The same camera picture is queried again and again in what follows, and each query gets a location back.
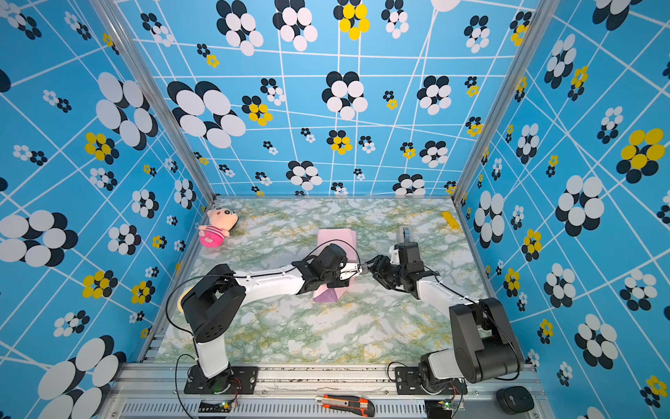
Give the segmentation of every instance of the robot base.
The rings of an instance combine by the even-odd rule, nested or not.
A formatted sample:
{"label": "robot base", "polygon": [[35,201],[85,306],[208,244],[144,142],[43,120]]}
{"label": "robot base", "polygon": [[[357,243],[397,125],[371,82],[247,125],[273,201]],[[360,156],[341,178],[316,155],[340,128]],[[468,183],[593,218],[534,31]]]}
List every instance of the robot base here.
{"label": "robot base", "polygon": [[242,388],[237,389],[237,394],[253,394],[256,388],[257,377],[258,367],[230,366],[216,377],[206,379],[202,374],[200,366],[196,364],[188,370],[188,379],[186,380],[184,393],[235,394],[237,382],[233,378],[237,378],[242,383]]}

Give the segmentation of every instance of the metal bar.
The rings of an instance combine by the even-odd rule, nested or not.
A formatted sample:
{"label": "metal bar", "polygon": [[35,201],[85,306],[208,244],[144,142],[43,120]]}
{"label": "metal bar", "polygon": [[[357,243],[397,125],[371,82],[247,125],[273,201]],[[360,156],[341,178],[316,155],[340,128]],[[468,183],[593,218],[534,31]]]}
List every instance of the metal bar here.
{"label": "metal bar", "polygon": [[153,107],[156,117],[165,129],[165,136],[174,146],[177,155],[193,177],[193,181],[200,189],[200,193],[202,193],[207,204],[211,204],[215,197],[214,190],[207,177],[205,177],[202,168],[193,158],[193,151],[182,133],[182,128],[176,119],[174,119],[172,111],[170,111],[168,104],[163,99],[163,93],[161,93],[158,84],[156,84],[151,71],[146,65],[146,61],[130,36],[130,29],[121,19],[118,7],[114,4],[113,0],[90,0],[90,2],[105,29],[107,29],[112,39],[114,39],[114,43],[121,53],[123,61],[128,66],[130,73],[135,77],[135,81],[142,89],[142,93],[144,93]]}
{"label": "metal bar", "polygon": [[472,148],[470,157],[466,162],[461,176],[458,180],[459,187],[456,188],[456,193],[454,195],[455,201],[460,201],[463,197],[467,187],[474,179],[474,175],[477,173],[479,167],[480,158],[484,155],[484,151],[494,139],[496,135],[496,129],[500,125],[500,122],[503,120],[509,104],[514,97],[514,91],[519,84],[519,80],[523,76],[523,73],[528,68],[531,59],[537,51],[537,47],[540,45],[540,41],[547,31],[551,17],[558,7],[560,0],[541,0],[538,5],[535,15],[533,16],[533,23],[529,26],[528,32],[523,38],[523,44],[519,47],[517,55],[512,60],[509,71],[505,76],[505,79],[502,81],[502,86],[498,91],[498,94],[493,101],[491,111],[484,122],[484,130],[479,135],[477,142]]}

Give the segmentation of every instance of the pink foam block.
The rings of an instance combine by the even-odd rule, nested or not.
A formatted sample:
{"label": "pink foam block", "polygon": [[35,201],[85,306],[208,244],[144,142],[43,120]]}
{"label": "pink foam block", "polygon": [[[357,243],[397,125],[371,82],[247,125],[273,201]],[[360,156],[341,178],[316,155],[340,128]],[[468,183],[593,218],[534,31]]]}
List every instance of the pink foam block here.
{"label": "pink foam block", "polygon": [[[316,241],[317,245],[321,245],[329,240],[333,239],[339,239],[344,241],[345,243],[349,243],[356,248],[356,231],[353,231],[352,229],[321,229],[316,235]],[[336,244],[343,248],[346,252],[346,258],[348,262],[358,262],[358,258],[356,258],[356,252],[354,249],[352,249],[350,246],[347,246],[345,243],[341,241],[332,241],[330,243]],[[321,253],[321,249],[323,249],[325,246],[322,246],[319,248],[319,251],[317,254]],[[354,278],[351,278],[349,280],[349,284],[351,285],[352,281]],[[328,288],[327,285],[321,285],[316,291],[314,291],[314,302],[335,302],[340,299],[340,297],[344,294],[346,289],[349,287],[343,287],[343,288]]]}

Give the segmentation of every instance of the yellow object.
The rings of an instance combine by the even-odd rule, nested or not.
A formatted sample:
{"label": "yellow object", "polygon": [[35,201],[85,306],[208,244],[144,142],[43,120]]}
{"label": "yellow object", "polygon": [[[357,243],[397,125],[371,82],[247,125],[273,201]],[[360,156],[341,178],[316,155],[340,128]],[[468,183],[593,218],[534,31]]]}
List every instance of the yellow object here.
{"label": "yellow object", "polygon": [[454,216],[449,211],[444,211],[442,213],[442,216],[444,217],[445,220],[447,220],[449,226],[451,226],[451,228],[453,228],[454,230],[460,227],[458,221],[456,221]]}

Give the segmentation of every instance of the mounting plate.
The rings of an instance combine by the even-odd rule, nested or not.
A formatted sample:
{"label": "mounting plate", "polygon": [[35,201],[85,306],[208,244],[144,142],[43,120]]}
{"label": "mounting plate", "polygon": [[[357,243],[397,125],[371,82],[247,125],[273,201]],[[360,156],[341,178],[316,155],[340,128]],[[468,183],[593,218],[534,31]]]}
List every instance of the mounting plate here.
{"label": "mounting plate", "polygon": [[[448,383],[439,395],[453,396],[454,386],[456,391],[463,395],[468,393],[468,386],[460,383],[458,380]],[[395,389],[400,396],[412,396],[416,394],[428,394],[421,387],[421,377],[418,367],[396,367],[395,368]]]}

